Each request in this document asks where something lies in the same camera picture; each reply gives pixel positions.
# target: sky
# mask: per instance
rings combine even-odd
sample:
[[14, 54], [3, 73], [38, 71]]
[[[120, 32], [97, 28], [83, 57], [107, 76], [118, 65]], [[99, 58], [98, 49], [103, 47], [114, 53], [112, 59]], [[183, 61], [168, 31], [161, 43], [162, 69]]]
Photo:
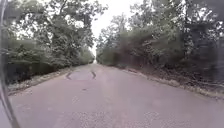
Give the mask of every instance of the sky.
[[[113, 16], [124, 13], [130, 16], [130, 5], [141, 2], [141, 0], [98, 0], [102, 5], [108, 5], [108, 10], [98, 17], [98, 20], [92, 23], [92, 31], [95, 37], [98, 37], [101, 29], [109, 26]], [[94, 55], [96, 55], [96, 42], [91, 49]]]

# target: vegetation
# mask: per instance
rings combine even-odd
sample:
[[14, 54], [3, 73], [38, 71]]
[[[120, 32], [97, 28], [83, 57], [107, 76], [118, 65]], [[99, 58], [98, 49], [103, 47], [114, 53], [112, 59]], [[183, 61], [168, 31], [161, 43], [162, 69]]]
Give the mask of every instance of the vegetation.
[[87, 0], [8, 2], [1, 49], [6, 82], [92, 62], [91, 23], [105, 9]]
[[132, 16], [115, 16], [103, 29], [97, 61], [156, 69], [194, 81], [222, 82], [223, 22], [205, 2], [143, 0]]

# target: road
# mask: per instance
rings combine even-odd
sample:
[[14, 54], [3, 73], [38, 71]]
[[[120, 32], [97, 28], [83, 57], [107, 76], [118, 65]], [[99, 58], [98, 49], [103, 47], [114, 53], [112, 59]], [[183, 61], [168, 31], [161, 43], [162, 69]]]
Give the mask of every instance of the road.
[[[222, 101], [97, 64], [31, 87], [10, 100], [21, 128], [224, 127]], [[0, 127], [10, 128], [1, 105]]]

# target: road crack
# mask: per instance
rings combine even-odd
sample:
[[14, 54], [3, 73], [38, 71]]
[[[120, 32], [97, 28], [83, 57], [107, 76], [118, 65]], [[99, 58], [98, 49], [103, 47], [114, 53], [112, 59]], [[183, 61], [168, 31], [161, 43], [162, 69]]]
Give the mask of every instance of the road crack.
[[96, 73], [93, 70], [91, 70], [91, 73], [93, 75], [93, 79], [95, 79], [96, 78]]

